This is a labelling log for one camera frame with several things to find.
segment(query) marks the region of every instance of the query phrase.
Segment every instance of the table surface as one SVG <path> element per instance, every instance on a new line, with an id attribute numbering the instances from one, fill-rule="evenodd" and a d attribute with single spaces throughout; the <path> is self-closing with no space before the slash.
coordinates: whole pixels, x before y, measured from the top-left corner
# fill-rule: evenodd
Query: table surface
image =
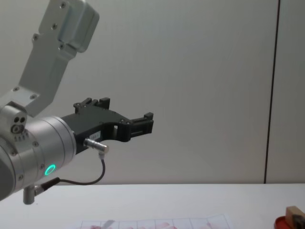
<path id="1" fill-rule="evenodd" d="M 227 213 L 235 229 L 271 229 L 287 206 L 305 209 L 305 184 L 56 186 L 26 206 L 0 202 L 2 229 L 65 229 L 81 220 L 202 218 Z"/>

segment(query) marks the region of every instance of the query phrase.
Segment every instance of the printed grid paper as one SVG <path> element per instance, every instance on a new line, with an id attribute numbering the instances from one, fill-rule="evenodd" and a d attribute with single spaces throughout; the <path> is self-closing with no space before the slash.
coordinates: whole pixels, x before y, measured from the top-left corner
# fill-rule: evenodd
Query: printed grid paper
<path id="1" fill-rule="evenodd" d="M 225 214 L 195 219 L 152 219 L 141 221 L 82 221 L 74 229 L 233 229 Z"/>

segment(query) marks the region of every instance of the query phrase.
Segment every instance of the screw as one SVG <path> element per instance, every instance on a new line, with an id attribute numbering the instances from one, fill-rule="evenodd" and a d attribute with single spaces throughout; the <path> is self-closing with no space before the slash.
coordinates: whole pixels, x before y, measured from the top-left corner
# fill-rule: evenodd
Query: screw
<path id="1" fill-rule="evenodd" d="M 57 24 L 56 23 L 52 24 L 52 29 L 53 30 L 57 29 Z"/>
<path id="2" fill-rule="evenodd" d="M 59 48 L 60 50 L 63 50 L 64 47 L 65 47 L 65 46 L 64 46 L 63 44 L 60 44 L 58 48 Z"/>
<path id="3" fill-rule="evenodd" d="M 33 146 L 34 146 L 34 147 L 38 147 L 38 146 L 39 146 L 39 143 L 35 141 L 35 142 L 33 142 Z"/>
<path id="4" fill-rule="evenodd" d="M 34 35 L 33 35 L 33 40 L 34 40 L 34 41 L 38 40 L 38 38 L 39 38 L 38 34 L 34 34 Z"/>
<path id="5" fill-rule="evenodd" d="M 37 95 L 35 95 L 35 94 L 32 94 L 31 96 L 30 96 L 30 99 L 36 99 L 37 98 Z"/>
<path id="6" fill-rule="evenodd" d="M 20 131 L 20 128 L 19 128 L 19 126 L 14 125 L 11 131 L 13 134 L 17 134 Z"/>
<path id="7" fill-rule="evenodd" d="M 66 7 L 66 3 L 63 1 L 62 3 L 61 3 L 61 8 L 63 9 L 63 8 L 65 8 Z"/>

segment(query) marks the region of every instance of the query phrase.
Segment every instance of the red object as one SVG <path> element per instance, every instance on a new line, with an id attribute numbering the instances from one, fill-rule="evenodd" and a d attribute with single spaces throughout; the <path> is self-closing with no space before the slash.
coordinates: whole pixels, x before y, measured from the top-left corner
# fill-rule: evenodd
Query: red object
<path id="1" fill-rule="evenodd" d="M 281 216 L 275 220 L 274 229 L 291 229 L 286 223 L 285 216 Z"/>

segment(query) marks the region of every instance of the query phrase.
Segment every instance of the white wall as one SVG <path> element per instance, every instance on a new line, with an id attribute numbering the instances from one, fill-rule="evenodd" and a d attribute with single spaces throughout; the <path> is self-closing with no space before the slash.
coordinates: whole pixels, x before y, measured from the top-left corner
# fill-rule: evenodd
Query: white wall
<path id="1" fill-rule="evenodd" d="M 153 134 L 106 142 L 106 184 L 262 183 L 276 0 L 90 0 L 100 22 L 87 52 L 69 63 L 53 104 L 64 116 L 87 97 L 137 118 Z M 47 1 L 0 9 L 0 92 L 19 80 Z M 55 176 L 92 180 L 86 151 Z"/>
<path id="2" fill-rule="evenodd" d="M 283 0 L 274 75 L 267 182 L 305 182 L 305 1 Z"/>

